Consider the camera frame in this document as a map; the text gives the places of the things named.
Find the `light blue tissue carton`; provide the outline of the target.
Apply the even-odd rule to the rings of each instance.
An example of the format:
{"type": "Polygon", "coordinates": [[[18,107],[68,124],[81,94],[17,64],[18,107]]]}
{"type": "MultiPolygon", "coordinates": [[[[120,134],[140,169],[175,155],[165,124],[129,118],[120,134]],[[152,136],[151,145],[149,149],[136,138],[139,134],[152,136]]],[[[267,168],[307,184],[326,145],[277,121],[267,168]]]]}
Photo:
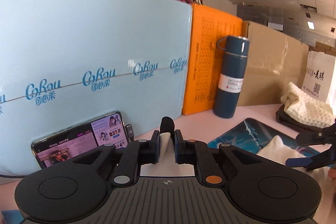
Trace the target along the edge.
{"type": "Polygon", "coordinates": [[[114,111],[141,135],[178,118],[192,7],[176,0],[1,0],[1,175],[33,141],[114,111]]]}

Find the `anime printed desk mat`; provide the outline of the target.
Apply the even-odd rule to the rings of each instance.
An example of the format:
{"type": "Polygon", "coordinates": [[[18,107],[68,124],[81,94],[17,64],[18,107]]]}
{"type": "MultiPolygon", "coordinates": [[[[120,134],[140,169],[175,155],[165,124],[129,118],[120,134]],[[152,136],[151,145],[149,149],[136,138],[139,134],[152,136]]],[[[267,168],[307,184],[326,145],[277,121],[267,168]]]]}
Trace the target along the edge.
{"type": "Polygon", "coordinates": [[[289,158],[312,157],[332,146],[332,144],[299,145],[295,138],[252,118],[245,119],[222,136],[210,141],[208,146],[219,148],[221,144],[234,145],[255,154],[269,148],[271,155],[281,156],[284,164],[289,158]]]}

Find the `dark blue vacuum bottle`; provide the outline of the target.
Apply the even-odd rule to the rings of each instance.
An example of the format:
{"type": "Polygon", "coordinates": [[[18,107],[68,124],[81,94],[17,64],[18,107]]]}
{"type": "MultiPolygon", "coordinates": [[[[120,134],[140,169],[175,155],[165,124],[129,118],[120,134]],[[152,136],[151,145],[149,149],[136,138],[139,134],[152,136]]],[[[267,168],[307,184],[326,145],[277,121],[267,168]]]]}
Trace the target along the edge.
{"type": "Polygon", "coordinates": [[[224,51],[213,113],[221,118],[234,116],[244,81],[250,40],[242,36],[226,36],[217,42],[224,51]]]}

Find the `orange cardboard box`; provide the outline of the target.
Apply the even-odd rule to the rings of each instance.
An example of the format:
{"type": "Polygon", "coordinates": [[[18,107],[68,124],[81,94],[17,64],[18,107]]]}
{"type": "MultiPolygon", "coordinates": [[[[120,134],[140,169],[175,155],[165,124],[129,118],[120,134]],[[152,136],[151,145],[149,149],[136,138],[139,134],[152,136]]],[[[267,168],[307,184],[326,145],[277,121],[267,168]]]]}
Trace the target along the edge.
{"type": "Polygon", "coordinates": [[[213,108],[224,55],[217,42],[228,35],[241,35],[242,26],[243,21],[237,16],[207,6],[193,5],[183,115],[213,108]]]}

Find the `cream knitted sweater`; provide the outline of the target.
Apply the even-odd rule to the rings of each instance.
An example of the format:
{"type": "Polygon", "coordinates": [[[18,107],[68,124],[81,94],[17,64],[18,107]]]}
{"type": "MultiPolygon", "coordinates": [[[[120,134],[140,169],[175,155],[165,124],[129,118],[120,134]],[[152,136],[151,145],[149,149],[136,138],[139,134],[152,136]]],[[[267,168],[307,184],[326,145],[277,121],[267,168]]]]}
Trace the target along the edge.
{"type": "Polygon", "coordinates": [[[284,112],[296,122],[318,128],[330,127],[335,115],[330,105],[303,92],[294,83],[288,83],[281,97],[284,112]]]}

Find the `brown cardboard box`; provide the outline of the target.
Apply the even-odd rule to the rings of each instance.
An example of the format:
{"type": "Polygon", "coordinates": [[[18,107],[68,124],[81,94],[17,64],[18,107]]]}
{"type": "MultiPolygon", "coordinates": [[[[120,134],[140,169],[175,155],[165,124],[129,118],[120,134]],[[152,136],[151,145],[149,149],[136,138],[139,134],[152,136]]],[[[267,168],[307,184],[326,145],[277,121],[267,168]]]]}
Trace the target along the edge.
{"type": "Polygon", "coordinates": [[[243,36],[250,46],[239,106],[279,104],[288,83],[302,87],[308,45],[252,21],[243,22],[243,36]]]}

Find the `white paper shopping bag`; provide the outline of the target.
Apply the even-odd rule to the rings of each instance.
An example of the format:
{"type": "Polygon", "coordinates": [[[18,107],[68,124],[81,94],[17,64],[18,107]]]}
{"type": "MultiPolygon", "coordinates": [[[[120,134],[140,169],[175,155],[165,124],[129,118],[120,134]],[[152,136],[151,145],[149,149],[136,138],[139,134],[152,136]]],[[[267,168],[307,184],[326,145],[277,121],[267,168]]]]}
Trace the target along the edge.
{"type": "Polygon", "coordinates": [[[301,89],[330,106],[335,104],[335,56],[310,51],[301,89]]]}

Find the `white garment with black cuffs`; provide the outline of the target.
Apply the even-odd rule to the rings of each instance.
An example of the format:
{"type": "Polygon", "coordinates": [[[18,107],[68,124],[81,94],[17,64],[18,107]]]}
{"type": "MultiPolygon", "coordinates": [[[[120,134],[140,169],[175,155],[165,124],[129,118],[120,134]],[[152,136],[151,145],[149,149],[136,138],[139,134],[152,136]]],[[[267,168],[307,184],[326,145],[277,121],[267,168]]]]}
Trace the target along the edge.
{"type": "MultiPolygon", "coordinates": [[[[174,123],[175,128],[181,130],[184,139],[200,140],[208,144],[247,118],[260,121],[293,139],[295,138],[295,132],[293,130],[275,121],[271,121],[268,118],[259,116],[250,117],[243,115],[231,119],[223,119],[214,115],[212,111],[205,111],[198,114],[183,115],[177,118],[174,123]]],[[[257,155],[284,164],[282,157],[279,155],[272,156],[269,148],[260,151],[257,155]]],[[[161,136],[159,162],[157,164],[143,165],[141,175],[157,177],[192,176],[194,175],[194,168],[189,164],[179,165],[175,162],[174,146],[170,135],[163,134],[163,136],[161,136]]]]}

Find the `smartphone with lit screen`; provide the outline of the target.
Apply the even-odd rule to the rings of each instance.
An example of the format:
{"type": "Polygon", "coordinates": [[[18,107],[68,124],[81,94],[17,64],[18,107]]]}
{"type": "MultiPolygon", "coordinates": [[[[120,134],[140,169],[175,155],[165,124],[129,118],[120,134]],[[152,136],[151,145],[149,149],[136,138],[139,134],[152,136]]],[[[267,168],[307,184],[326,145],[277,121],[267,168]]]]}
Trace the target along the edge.
{"type": "Polygon", "coordinates": [[[41,168],[48,168],[105,144],[122,148],[129,142],[121,113],[115,111],[34,141],[31,150],[41,168]]]}

